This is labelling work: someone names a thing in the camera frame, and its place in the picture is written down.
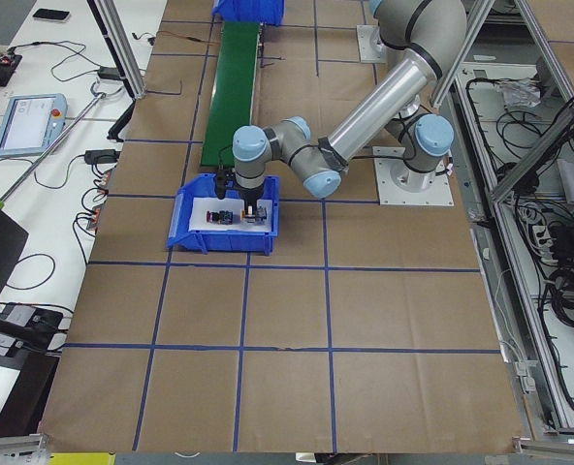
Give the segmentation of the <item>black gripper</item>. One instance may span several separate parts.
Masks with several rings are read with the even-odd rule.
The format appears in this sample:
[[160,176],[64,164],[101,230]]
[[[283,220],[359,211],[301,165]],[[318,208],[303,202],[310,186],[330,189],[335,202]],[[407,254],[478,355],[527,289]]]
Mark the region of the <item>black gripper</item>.
[[246,217],[254,218],[258,199],[263,196],[263,177],[255,179],[244,179],[236,177],[235,188],[239,191],[239,196],[247,206]]

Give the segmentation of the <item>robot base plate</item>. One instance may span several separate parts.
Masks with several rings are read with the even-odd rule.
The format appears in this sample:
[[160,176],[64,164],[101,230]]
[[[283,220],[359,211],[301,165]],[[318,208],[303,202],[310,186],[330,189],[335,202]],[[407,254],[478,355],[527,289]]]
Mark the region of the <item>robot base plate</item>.
[[401,159],[404,149],[373,146],[375,177],[379,203],[383,206],[452,207],[454,205],[448,175],[437,175],[444,168],[439,161],[429,173],[411,170]]

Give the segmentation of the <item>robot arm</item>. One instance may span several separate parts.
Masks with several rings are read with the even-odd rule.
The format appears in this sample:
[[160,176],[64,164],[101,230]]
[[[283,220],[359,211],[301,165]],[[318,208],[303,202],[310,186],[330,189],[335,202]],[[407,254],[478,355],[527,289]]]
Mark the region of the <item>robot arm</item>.
[[450,71],[467,30],[460,1],[372,1],[382,44],[399,51],[399,61],[326,137],[311,142],[301,117],[260,128],[249,125],[233,135],[234,189],[246,218],[257,216],[264,193],[265,167],[287,165],[315,198],[331,195],[350,160],[429,83]]

